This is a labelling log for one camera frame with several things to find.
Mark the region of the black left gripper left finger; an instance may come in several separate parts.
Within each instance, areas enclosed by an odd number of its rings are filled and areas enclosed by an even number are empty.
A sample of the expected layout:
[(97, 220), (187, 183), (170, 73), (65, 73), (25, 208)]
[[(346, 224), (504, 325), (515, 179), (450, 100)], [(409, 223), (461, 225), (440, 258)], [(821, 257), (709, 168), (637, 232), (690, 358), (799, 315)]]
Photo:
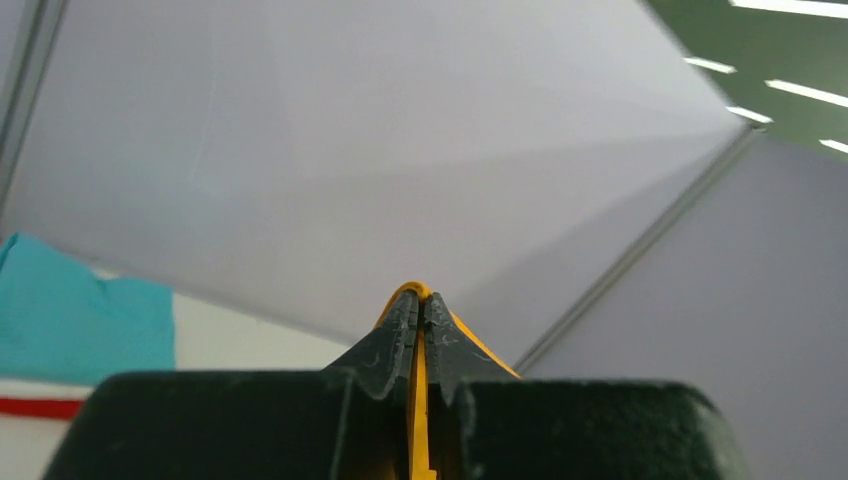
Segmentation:
[(413, 291), (319, 370), (130, 372), (101, 383), (48, 479), (406, 479)]

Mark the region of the orange t-shirt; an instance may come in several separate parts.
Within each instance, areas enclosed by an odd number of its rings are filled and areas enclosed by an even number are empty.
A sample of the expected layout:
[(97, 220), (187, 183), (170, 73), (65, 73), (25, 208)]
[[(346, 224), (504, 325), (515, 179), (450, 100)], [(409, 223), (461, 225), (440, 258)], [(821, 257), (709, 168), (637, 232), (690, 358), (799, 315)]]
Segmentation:
[(442, 296), (421, 282), (406, 282), (392, 294), (375, 326), (389, 323), (395, 301), (409, 296), (414, 307), (402, 341), (401, 374), (406, 402), (406, 440), (410, 479), (462, 479), (458, 415), (452, 403), (460, 383), (516, 380), (520, 377), (497, 357)]

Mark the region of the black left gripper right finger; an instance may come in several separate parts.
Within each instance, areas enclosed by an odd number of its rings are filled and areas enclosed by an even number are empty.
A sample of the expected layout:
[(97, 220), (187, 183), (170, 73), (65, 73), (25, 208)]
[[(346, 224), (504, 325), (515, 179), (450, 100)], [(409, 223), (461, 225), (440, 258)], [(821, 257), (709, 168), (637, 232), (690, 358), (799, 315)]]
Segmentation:
[(441, 479), (748, 479), (729, 422), (679, 382), (522, 380), (422, 305), (430, 464)]

